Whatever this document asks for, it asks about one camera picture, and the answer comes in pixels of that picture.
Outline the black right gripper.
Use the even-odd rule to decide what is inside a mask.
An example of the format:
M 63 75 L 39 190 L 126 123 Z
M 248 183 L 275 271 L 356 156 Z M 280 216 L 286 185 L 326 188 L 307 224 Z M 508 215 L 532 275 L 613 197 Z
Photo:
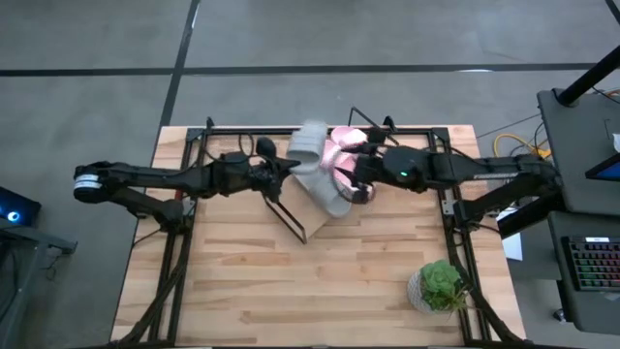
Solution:
M 382 170 L 382 158 L 377 155 L 377 150 L 385 143 L 387 132 L 381 128 L 369 130 L 368 139 L 357 147 L 357 154 L 350 157 L 353 170 L 353 182 L 358 188 L 356 199 L 360 203 L 369 203 L 373 198 L 373 181 L 376 180 Z

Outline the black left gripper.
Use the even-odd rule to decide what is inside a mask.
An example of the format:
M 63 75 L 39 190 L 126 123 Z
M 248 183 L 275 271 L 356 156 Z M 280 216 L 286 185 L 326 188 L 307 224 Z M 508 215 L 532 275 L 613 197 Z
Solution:
M 275 143 L 267 137 L 259 137 L 256 141 L 253 137 L 251 142 L 251 152 L 249 158 L 258 157 L 262 162 L 251 165 L 249 168 L 250 188 L 252 191 L 260 192 L 265 198 L 273 203 L 278 203 L 281 195 L 281 179 L 279 169 L 276 164 Z M 296 166 L 300 165 L 297 160 L 280 159 L 280 175 L 290 175 Z

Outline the grey slide sandal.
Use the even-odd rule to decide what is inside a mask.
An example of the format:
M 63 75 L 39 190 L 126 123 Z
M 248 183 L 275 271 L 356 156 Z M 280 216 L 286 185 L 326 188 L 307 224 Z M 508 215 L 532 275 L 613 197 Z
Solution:
M 292 133 L 286 157 L 298 162 L 291 168 L 293 174 L 310 174 L 320 167 L 326 136 L 327 125 L 319 120 L 306 120 L 299 130 Z
M 294 174 L 311 199 L 331 217 L 341 218 L 351 209 L 351 204 L 343 199 L 334 188 L 331 176 L 323 169 L 309 174 Z

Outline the potted green succulent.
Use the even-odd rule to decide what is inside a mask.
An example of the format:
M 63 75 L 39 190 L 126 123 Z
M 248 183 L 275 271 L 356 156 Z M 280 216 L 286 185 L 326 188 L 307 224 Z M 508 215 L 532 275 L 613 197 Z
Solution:
M 409 303 L 426 314 L 453 313 L 467 308 L 468 294 L 458 270 L 447 260 L 426 264 L 407 284 Z

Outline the white paper sheet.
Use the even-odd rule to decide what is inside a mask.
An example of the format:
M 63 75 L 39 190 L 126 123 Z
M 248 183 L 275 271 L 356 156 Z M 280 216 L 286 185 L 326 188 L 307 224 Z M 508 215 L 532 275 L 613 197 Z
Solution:
M 501 219 L 515 212 L 516 208 L 508 207 L 498 214 L 498 216 L 496 217 L 496 221 L 499 222 Z M 520 233 L 517 233 L 508 238 L 502 238 L 502 244 L 507 259 L 519 262 L 523 260 L 522 241 Z

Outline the laptop with blue screen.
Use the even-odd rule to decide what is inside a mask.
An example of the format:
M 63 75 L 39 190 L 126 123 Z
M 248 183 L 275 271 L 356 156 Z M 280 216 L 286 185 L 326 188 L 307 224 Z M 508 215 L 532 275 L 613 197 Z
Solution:
M 585 173 L 588 179 L 620 182 L 620 153 L 616 153 Z

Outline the black pole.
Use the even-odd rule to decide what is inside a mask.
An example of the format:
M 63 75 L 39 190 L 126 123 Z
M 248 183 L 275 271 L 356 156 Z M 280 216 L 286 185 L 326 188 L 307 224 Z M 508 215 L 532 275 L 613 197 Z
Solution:
M 598 82 L 606 78 L 620 67 L 620 45 L 607 54 L 585 74 L 563 91 L 556 93 L 556 100 L 565 107 L 573 105 L 583 94 L 592 89 Z

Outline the backlit black keyboard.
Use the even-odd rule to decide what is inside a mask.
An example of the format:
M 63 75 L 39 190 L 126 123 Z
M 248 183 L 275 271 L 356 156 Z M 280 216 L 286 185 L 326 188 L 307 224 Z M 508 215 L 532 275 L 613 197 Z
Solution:
M 563 237 L 561 242 L 578 291 L 620 293 L 620 238 Z

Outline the grey keyboard desk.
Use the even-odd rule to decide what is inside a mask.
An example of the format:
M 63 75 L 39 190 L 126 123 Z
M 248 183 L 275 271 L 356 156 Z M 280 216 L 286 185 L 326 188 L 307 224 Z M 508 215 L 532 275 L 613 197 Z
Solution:
M 558 289 L 565 317 L 582 332 L 620 335 L 620 293 L 578 291 L 561 242 L 563 237 L 620 238 L 620 220 L 553 211 L 547 222 L 561 274 Z

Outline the computer with blue light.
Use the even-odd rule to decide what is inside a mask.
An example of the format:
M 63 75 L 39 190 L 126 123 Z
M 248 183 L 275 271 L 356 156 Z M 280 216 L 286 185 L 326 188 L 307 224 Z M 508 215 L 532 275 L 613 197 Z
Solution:
M 0 217 L 13 224 L 33 226 L 42 205 L 0 186 Z

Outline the grey metal stand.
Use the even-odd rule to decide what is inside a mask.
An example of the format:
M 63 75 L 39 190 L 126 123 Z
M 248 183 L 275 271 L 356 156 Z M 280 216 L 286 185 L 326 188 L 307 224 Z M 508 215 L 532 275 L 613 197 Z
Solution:
M 0 278 L 8 266 L 9 293 L 0 299 L 0 349 L 14 349 L 25 309 L 34 289 L 35 273 L 50 248 L 73 254 L 76 240 L 60 238 L 36 228 L 0 218 Z

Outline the wooden shelf with black frame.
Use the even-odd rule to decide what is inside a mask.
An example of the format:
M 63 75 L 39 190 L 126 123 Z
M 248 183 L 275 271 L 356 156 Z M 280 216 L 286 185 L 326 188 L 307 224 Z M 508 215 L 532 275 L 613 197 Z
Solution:
M 267 196 L 263 200 L 302 244 L 307 244 L 310 237 L 331 219 L 294 174 L 283 181 L 278 202 L 271 201 Z

